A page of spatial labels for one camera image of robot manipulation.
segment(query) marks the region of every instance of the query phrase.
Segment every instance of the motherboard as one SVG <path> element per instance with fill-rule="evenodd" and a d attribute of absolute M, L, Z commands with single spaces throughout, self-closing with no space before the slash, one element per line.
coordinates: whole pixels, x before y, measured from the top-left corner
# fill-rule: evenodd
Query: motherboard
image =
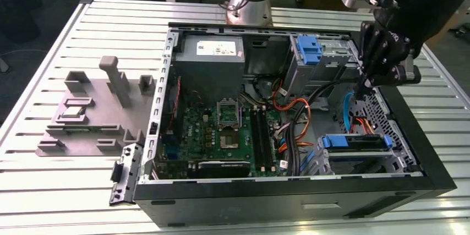
<path fill-rule="evenodd" d="M 279 127 L 278 112 L 221 103 L 184 109 L 179 144 L 164 144 L 165 160 L 156 164 L 159 179 L 283 175 L 275 166 L 274 142 L 266 137 Z M 256 114 L 263 115 L 262 122 Z"/>

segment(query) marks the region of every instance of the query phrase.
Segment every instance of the green circuit board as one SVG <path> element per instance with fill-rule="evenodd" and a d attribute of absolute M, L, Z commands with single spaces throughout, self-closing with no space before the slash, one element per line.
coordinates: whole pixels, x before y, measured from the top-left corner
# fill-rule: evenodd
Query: green circuit board
<path fill-rule="evenodd" d="M 213 108 L 187 108 L 183 116 L 181 142 L 177 147 L 177 159 L 165 162 L 159 174 L 171 179 L 185 179 L 185 169 L 188 161 L 247 161 L 251 163 L 251 177 L 282 176 L 282 172 L 275 168 L 268 168 L 264 172 L 255 169 L 254 146 L 251 137 L 250 109 L 240 109 L 240 128 L 238 131 L 219 131 L 217 111 Z M 221 111 L 220 120 L 233 120 L 235 112 Z M 267 122 L 279 122 L 279 114 L 267 111 Z"/>

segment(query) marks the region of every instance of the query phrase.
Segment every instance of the power supply label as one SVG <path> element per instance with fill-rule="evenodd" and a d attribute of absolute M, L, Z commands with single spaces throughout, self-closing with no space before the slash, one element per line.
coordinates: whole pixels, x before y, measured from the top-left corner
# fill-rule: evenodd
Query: power supply label
<path fill-rule="evenodd" d="M 196 55 L 236 56 L 233 41 L 199 41 Z"/>

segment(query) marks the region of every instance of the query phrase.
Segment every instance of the blue plastic latch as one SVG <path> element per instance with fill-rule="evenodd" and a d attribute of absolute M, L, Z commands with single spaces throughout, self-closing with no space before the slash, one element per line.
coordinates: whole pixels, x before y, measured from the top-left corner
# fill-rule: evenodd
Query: blue plastic latch
<path fill-rule="evenodd" d="M 384 141 L 384 145 L 387 146 L 387 148 L 390 149 L 394 146 L 394 140 L 390 138 L 388 135 L 383 136 L 383 141 Z"/>
<path fill-rule="evenodd" d="M 311 150 L 311 152 L 308 153 L 308 156 L 306 157 L 306 159 L 303 160 L 303 163 L 300 165 L 300 172 L 303 171 L 303 169 L 306 168 L 307 164 L 311 161 L 311 158 L 314 158 L 315 156 L 315 150 Z"/>
<path fill-rule="evenodd" d="M 347 147 L 347 140 L 346 136 L 342 135 L 330 135 L 327 136 L 330 142 L 331 142 L 331 147 Z"/>
<path fill-rule="evenodd" d="M 316 65 L 323 56 L 322 46 L 312 36 L 298 36 L 298 49 L 306 65 Z"/>
<path fill-rule="evenodd" d="M 323 137 L 322 140 L 323 140 L 324 149 L 330 148 L 331 147 L 331 143 L 330 143 L 330 140 L 327 139 L 327 137 Z"/>

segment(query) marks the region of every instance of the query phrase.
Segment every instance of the chip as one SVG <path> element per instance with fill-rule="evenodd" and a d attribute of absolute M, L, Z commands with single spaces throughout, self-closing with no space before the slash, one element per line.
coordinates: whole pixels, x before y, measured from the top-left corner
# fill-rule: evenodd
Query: chip
<path fill-rule="evenodd" d="M 238 149 L 239 147 L 239 132 L 221 131 L 220 132 L 220 149 Z"/>

